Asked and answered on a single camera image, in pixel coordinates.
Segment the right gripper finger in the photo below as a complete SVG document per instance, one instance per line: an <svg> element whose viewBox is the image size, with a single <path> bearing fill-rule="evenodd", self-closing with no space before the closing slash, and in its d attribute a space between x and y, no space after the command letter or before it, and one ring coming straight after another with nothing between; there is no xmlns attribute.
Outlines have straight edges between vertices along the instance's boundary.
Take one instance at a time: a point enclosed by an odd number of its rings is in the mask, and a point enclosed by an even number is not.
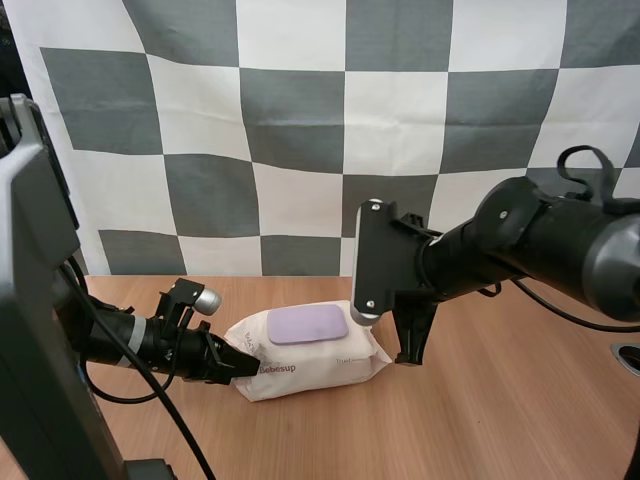
<svg viewBox="0 0 640 480"><path fill-rule="evenodd" d="M392 221L392 225L401 232L414 237L434 240L443 235L442 232L426 228L421 215L407 212L402 217Z"/></svg>
<svg viewBox="0 0 640 480"><path fill-rule="evenodd" d="M414 366L423 363L424 350L435 318L436 304L417 296L397 296L392 315L400 351L394 362Z"/></svg>

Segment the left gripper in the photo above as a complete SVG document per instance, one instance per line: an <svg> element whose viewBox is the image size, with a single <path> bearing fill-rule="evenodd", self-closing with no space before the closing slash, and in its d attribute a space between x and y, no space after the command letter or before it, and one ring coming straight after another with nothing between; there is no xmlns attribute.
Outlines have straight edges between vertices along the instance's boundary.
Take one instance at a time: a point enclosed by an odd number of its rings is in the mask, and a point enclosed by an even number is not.
<svg viewBox="0 0 640 480"><path fill-rule="evenodd" d="M209 332L186 330L177 349L175 374L185 381L229 385L233 379L253 377L260 360Z"/></svg>

